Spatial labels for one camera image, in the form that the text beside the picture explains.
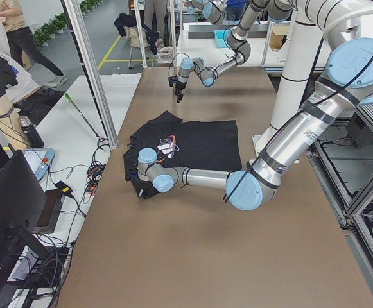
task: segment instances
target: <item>small robot arm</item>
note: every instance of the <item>small robot arm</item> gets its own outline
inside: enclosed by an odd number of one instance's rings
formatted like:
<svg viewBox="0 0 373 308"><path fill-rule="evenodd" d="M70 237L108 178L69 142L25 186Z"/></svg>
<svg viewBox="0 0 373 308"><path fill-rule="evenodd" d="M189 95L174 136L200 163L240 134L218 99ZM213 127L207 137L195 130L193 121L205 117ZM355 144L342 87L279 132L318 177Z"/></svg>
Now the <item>small robot arm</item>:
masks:
<svg viewBox="0 0 373 308"><path fill-rule="evenodd" d="M333 52L325 71L315 82L314 93L301 104L299 111L278 129L257 158L247 163L246 170L228 173L186 167L163 168L157 163L155 150L146 148L139 152L139 179L151 181L160 193L175 184L225 189L227 201L236 208L256 209L273 198L282 175L343 110L373 103L373 6L369 8L371 18L365 15L368 4L373 2L345 0L347 5L338 8L340 12L334 14L334 21L329 15L319 17L319 12L335 10L335 0L316 0L315 8L311 7L312 1L287 2L293 7L308 5L305 11L309 10L311 21L320 26L322 21L331 25L323 27L323 31ZM352 12L345 14L345 10L351 8ZM191 71L199 74L203 67L199 61L185 62L189 68L181 67L182 75L178 77L181 83L186 84Z"/></svg>
<svg viewBox="0 0 373 308"><path fill-rule="evenodd" d="M219 26L223 22L221 8L225 6L227 0L207 1L199 0L191 1L191 5L195 8L202 9L204 17L213 25ZM205 67L202 58L184 58L180 64L179 73L177 76L169 77L169 86L175 84L175 95L177 103L183 98L183 90L186 88L187 80L191 72L194 72L201 80L202 84L210 87L215 80L226 73L232 67L244 64L250 56L250 44L247 42L247 33L251 29L255 20L259 17L262 10L268 10L270 19L275 22L286 20L293 6L289 3L282 3L274 0L252 0L250 5L245 10L239 24L231 29L226 40L227 45L235 52L235 54L226 59L220 65L211 69Z"/></svg>

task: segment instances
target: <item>gray shoe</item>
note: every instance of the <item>gray shoe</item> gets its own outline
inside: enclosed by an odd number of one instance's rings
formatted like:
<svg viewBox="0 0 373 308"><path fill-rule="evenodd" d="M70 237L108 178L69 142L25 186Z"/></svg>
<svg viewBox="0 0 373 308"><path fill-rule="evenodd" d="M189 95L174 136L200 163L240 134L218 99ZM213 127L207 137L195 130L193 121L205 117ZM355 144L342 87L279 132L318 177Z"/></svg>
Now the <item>gray shoe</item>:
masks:
<svg viewBox="0 0 373 308"><path fill-rule="evenodd" d="M65 81L68 79L66 75L62 76L55 76L55 79L50 82L44 82L42 86L44 87L51 87L51 88L57 88L60 87L65 83Z"/></svg>

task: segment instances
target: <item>white shirt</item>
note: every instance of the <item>white shirt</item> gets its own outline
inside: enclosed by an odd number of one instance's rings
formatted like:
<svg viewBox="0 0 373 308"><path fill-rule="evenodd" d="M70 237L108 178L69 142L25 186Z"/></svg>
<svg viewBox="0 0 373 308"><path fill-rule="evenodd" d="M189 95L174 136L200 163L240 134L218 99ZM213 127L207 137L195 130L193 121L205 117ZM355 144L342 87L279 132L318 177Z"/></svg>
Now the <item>white shirt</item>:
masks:
<svg viewBox="0 0 373 308"><path fill-rule="evenodd" d="M18 102L20 99L30 95L36 88L39 87L32 79L32 75L24 70L13 58L11 58L8 39L4 26L0 23L0 57L8 61L8 64L16 68L18 84L6 90L6 94L12 103Z"/></svg>

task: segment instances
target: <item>gray floor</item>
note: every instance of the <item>gray floor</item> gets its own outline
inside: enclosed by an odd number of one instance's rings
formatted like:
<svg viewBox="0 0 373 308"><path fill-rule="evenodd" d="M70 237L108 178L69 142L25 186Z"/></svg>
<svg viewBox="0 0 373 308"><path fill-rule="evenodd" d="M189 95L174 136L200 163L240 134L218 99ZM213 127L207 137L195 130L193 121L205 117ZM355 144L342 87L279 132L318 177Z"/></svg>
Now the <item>gray floor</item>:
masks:
<svg viewBox="0 0 373 308"><path fill-rule="evenodd" d="M99 64L104 59L110 47L119 36L117 29L114 26L114 21L119 13L128 13L128 5L126 0L104 0L97 9L85 17L85 25L91 40L92 50L96 63ZM134 74L142 71L142 63L137 61L132 64L133 69L128 69L128 57L130 46L126 38L120 38L116 47L110 52L108 61L105 62L101 69L100 74ZM68 76L68 81L59 90L67 90L75 79L84 75L83 69L80 65L78 53L76 51L71 34L67 31L63 34L57 35L56 38L48 42L48 47L42 49L42 52L54 63L63 70ZM141 59L140 51L134 51L134 59ZM51 73L41 65L34 65L30 69L33 78L42 83L53 79ZM369 287L373 292L373 279L370 263L364 253L356 244L356 240L347 237L353 252L356 255L356 260L361 266L362 272L368 280Z"/></svg>

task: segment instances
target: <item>blue box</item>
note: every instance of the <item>blue box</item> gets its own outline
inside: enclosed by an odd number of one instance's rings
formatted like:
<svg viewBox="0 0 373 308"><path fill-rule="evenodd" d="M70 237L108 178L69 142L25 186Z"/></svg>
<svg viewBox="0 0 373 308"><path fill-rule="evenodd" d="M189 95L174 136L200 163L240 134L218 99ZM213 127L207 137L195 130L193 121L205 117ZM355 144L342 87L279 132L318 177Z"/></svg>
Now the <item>blue box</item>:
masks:
<svg viewBox="0 0 373 308"><path fill-rule="evenodd" d="M227 36L230 30L215 30L214 31L214 40L217 48L229 48L226 44Z"/></svg>

